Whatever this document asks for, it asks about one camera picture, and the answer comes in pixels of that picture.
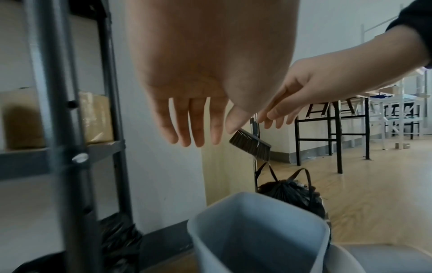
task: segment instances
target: shelving unit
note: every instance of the shelving unit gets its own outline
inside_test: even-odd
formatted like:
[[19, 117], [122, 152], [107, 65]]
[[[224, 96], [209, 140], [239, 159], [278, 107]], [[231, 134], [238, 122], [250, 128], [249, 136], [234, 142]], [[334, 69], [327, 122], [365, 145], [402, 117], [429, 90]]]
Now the shelving unit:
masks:
[[94, 11], [115, 141], [86, 146], [66, 0], [24, 0], [47, 148], [0, 152], [0, 181], [52, 174], [67, 270], [104, 272], [90, 167], [112, 156], [121, 213], [132, 219], [108, 0], [73, 1]]

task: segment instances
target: shelf post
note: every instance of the shelf post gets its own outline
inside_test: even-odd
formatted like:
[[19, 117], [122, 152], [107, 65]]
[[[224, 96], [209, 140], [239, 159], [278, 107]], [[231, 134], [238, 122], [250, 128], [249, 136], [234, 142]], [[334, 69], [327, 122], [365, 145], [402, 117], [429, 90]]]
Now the shelf post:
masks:
[[102, 273], [100, 231], [81, 125], [68, 2], [25, 0], [25, 8], [67, 271]]
[[[118, 94], [116, 62], [114, 55], [113, 36], [111, 30], [111, 13], [108, 1], [105, 1], [105, 13], [97, 14], [100, 54], [102, 57], [103, 80], [105, 94], [110, 99], [112, 126], [115, 140], [125, 143], [123, 135], [120, 99]], [[132, 217], [131, 191], [127, 173], [126, 152], [122, 149], [112, 156], [116, 176], [117, 200], [120, 212]]]

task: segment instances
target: bag handle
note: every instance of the bag handle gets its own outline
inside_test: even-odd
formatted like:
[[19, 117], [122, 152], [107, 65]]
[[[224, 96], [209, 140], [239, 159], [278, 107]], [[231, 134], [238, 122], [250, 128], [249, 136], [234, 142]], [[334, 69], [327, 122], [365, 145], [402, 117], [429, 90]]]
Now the bag handle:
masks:
[[305, 172], [306, 172], [307, 187], [309, 188], [309, 208], [310, 208], [311, 204], [312, 204], [312, 198], [314, 197], [315, 189], [312, 187], [311, 175], [310, 175], [309, 171], [305, 168], [298, 169], [295, 173], [293, 173], [288, 178], [288, 181], [294, 180], [302, 170], [305, 170]]
[[[261, 171], [265, 167], [266, 164], [267, 164], [267, 162], [264, 162], [264, 164], [262, 164], [261, 167], [255, 172], [255, 192], [258, 192], [258, 177], [260, 176]], [[271, 168], [270, 163], [269, 163], [269, 168], [270, 168], [271, 176], [273, 176], [273, 179], [275, 180], [275, 182], [279, 182], [278, 178], [275, 175], [275, 172]]]

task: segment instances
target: cardboard box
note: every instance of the cardboard box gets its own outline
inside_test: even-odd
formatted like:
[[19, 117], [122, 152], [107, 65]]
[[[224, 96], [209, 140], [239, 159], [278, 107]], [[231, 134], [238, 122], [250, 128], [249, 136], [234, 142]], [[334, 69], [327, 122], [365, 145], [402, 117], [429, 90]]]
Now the cardboard box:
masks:
[[[87, 143], [111, 142], [113, 126], [109, 99], [80, 92], [82, 124]], [[37, 91], [34, 88], [0, 93], [0, 117], [4, 148], [10, 150], [44, 148], [44, 130]]]

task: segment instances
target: metal shelf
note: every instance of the metal shelf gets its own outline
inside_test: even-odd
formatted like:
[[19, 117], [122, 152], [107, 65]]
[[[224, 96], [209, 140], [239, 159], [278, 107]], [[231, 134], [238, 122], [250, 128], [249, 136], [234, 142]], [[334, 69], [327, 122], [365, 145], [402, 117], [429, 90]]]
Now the metal shelf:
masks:
[[[89, 145], [90, 162], [96, 163], [124, 149], [122, 141]], [[49, 173], [48, 148], [0, 151], [0, 181]]]

